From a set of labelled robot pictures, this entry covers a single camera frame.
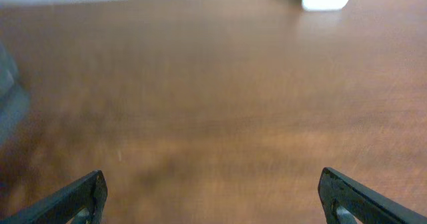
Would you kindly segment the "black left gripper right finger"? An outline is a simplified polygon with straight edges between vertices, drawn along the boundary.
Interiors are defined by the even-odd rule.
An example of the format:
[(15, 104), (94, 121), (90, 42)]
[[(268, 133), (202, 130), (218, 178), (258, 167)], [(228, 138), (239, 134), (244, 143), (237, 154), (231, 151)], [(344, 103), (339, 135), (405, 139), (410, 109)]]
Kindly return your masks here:
[(331, 167), (322, 170), (318, 194), (328, 224), (426, 222), (425, 216), (386, 198)]

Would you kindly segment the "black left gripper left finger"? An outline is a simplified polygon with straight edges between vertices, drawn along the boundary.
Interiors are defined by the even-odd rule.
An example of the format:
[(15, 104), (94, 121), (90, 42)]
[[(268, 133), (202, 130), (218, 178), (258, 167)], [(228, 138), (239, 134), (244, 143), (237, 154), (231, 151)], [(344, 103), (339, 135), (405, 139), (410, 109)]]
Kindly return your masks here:
[(103, 172), (96, 170), (1, 222), (3, 224), (99, 224), (106, 199), (107, 185)]

